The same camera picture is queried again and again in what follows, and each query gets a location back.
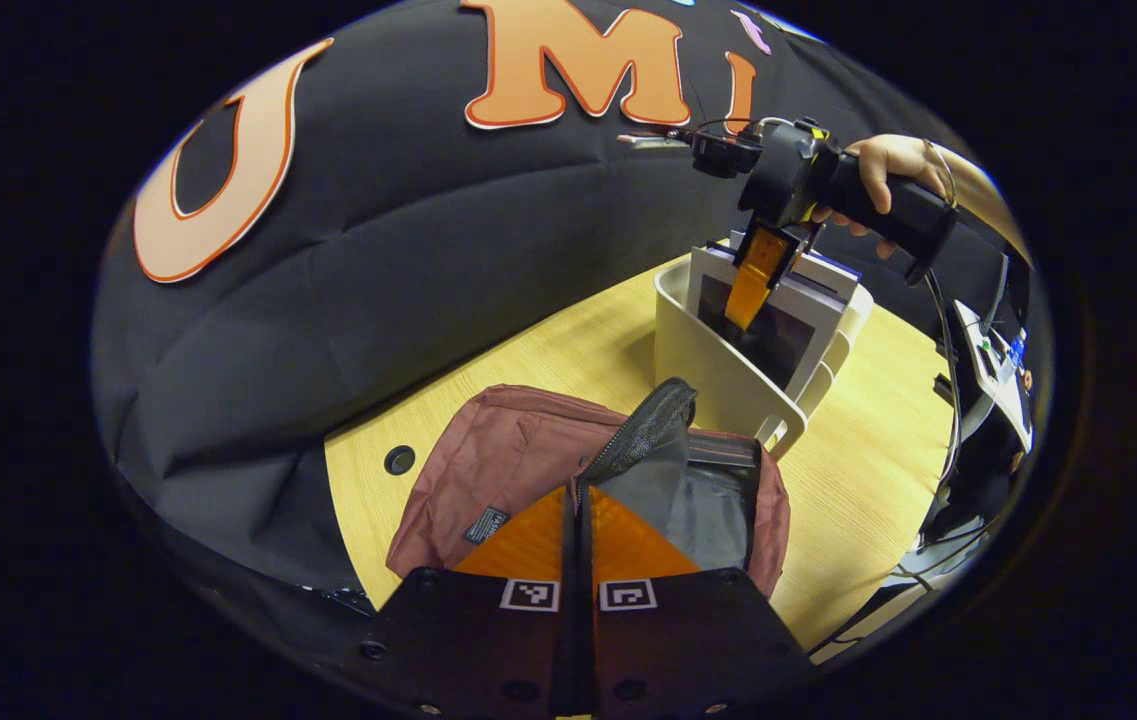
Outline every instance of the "black handle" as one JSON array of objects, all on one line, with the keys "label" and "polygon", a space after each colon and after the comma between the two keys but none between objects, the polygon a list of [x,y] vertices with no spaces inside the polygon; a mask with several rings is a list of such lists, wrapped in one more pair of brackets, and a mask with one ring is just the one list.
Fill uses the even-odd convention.
[{"label": "black handle", "polygon": [[819,187],[814,188],[820,205],[847,215],[848,218],[873,229],[911,255],[915,264],[906,274],[906,283],[914,285],[932,267],[937,255],[955,227],[958,214],[940,197],[926,187],[903,176],[888,176],[893,192],[893,210],[887,215],[875,210],[870,192],[861,182],[860,163],[855,155],[841,152],[829,163]]}]

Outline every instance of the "wooden table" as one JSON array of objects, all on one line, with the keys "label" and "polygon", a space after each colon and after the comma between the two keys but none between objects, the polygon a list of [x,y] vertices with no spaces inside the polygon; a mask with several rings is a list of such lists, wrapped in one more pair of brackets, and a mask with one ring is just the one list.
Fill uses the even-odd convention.
[{"label": "wooden table", "polygon": [[[652,390],[658,268],[559,311],[412,396],[326,440],[338,521],[380,607],[399,585],[385,552],[404,503],[459,406],[493,384],[526,384],[629,413]],[[914,541],[938,483],[953,411],[933,392],[946,363],[923,333],[875,307],[810,429],[782,461],[791,538],[772,597],[805,648],[860,610]],[[390,475],[408,445],[417,462]]]}]

